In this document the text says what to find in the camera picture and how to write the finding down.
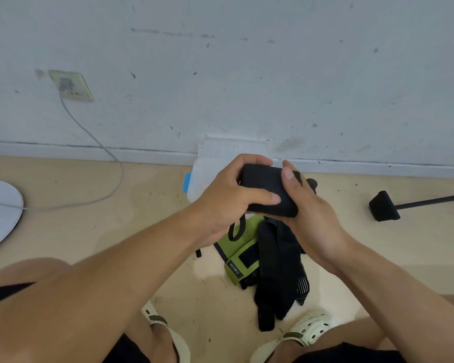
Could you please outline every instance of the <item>power cord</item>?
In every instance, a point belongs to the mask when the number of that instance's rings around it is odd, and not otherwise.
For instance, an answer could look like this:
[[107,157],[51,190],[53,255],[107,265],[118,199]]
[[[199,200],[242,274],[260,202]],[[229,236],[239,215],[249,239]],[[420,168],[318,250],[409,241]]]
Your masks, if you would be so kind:
[[123,182],[123,178],[124,178],[124,168],[123,168],[123,164],[122,162],[116,158],[116,156],[110,152],[107,148],[104,147],[103,144],[101,144],[99,142],[98,139],[96,139],[94,137],[93,134],[91,134],[83,125],[81,125],[75,118],[74,116],[72,115],[71,112],[69,112],[69,109],[67,109],[66,107],[66,104],[64,103],[64,97],[62,96],[62,93],[66,90],[66,89],[69,89],[69,88],[72,88],[73,87],[73,83],[72,83],[72,80],[71,79],[61,79],[61,85],[59,86],[59,98],[61,100],[61,103],[62,103],[62,106],[64,107],[64,109],[66,110],[66,112],[68,113],[68,115],[73,119],[73,121],[80,127],[82,128],[82,130],[88,134],[100,147],[101,149],[103,149],[106,153],[108,153],[116,162],[118,162],[118,164],[120,165],[120,168],[121,168],[121,178],[120,178],[120,181],[118,182],[118,184],[116,185],[116,187],[106,196],[103,196],[101,198],[98,198],[97,200],[93,200],[93,201],[87,201],[87,202],[76,202],[76,203],[70,203],[70,204],[64,204],[64,205],[57,205],[57,206],[44,206],[44,207],[21,207],[21,206],[17,206],[17,205],[10,205],[10,204],[3,204],[0,202],[0,206],[5,206],[5,207],[12,207],[12,208],[17,208],[17,209],[22,209],[22,210],[31,210],[31,211],[52,211],[52,210],[59,210],[59,209],[63,209],[63,208],[66,208],[66,207],[76,207],[76,206],[84,206],[84,205],[90,205],[90,204],[94,204],[96,202],[100,202],[100,201],[103,201],[103,200],[106,200],[107,198],[111,197],[112,195],[114,195],[114,193],[116,192],[116,190],[121,186],[121,183]]

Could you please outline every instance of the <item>white wall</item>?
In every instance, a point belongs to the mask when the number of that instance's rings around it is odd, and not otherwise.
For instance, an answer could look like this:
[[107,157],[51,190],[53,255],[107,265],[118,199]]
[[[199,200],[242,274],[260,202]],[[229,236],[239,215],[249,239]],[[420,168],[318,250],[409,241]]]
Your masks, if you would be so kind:
[[454,166],[454,0],[0,0],[0,145],[95,145],[48,69],[111,147]]

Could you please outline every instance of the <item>white cable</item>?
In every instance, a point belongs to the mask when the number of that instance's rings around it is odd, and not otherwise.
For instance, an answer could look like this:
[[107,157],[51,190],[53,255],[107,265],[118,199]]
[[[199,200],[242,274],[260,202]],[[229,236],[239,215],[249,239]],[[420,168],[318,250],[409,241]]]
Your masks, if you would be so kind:
[[83,131],[88,134],[100,147],[101,149],[103,149],[106,153],[108,153],[111,157],[114,158],[114,160],[116,162],[118,162],[118,164],[120,165],[121,167],[121,178],[120,178],[120,181],[118,182],[118,184],[116,185],[116,187],[106,196],[103,196],[101,198],[98,198],[97,200],[92,200],[92,201],[87,201],[87,202],[76,202],[76,203],[71,203],[71,204],[64,204],[64,205],[57,205],[57,206],[44,206],[44,207],[21,207],[21,206],[17,206],[17,205],[10,205],[10,204],[3,204],[0,202],[0,206],[5,206],[5,207],[13,207],[13,208],[17,208],[17,209],[22,209],[22,210],[32,210],[32,211],[52,211],[52,210],[58,210],[58,209],[62,209],[62,208],[65,208],[65,207],[76,207],[76,206],[83,206],[83,205],[90,205],[90,204],[94,204],[96,202],[99,202],[99,201],[103,201],[103,200],[106,200],[107,198],[111,197],[115,192],[116,190],[119,188],[119,186],[121,186],[121,183],[123,182],[123,178],[124,178],[124,168],[123,168],[123,164],[121,163],[121,161],[115,157],[115,155],[110,152],[108,149],[106,149],[103,144],[101,144],[99,142],[98,139],[96,139],[94,137],[93,134],[91,134],[83,125],[81,125],[75,118],[74,116],[72,115],[71,112],[69,112],[69,110],[67,109],[65,103],[64,103],[64,98],[62,97],[62,93],[59,92],[59,98],[61,98],[61,103],[62,103],[62,106],[64,107],[64,109],[66,110],[66,112],[69,114],[69,116],[71,116],[71,118],[73,119],[73,121],[80,127],[83,129]]

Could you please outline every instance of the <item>baseboard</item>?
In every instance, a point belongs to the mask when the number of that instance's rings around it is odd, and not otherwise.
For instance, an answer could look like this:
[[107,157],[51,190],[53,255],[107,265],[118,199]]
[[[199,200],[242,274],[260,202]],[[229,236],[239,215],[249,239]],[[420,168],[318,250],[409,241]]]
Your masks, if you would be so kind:
[[[123,162],[193,165],[196,153],[166,152],[109,148]],[[102,149],[94,146],[45,145],[33,143],[0,142],[0,155],[109,161],[111,158]],[[346,173],[382,176],[416,176],[454,178],[454,166],[403,163],[348,162],[312,159],[290,159],[303,172]],[[282,160],[274,158],[274,165]]]

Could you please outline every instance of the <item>person's left hand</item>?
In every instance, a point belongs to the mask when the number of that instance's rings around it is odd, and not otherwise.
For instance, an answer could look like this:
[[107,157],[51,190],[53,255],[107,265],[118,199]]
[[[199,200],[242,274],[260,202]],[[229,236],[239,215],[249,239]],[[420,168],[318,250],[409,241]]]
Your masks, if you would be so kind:
[[246,212],[249,204],[276,205],[281,202],[278,195],[265,189],[239,185],[240,172],[247,163],[272,165],[272,160],[255,154],[237,156],[191,205],[204,219],[202,226],[206,227],[206,238],[202,247],[217,242]]

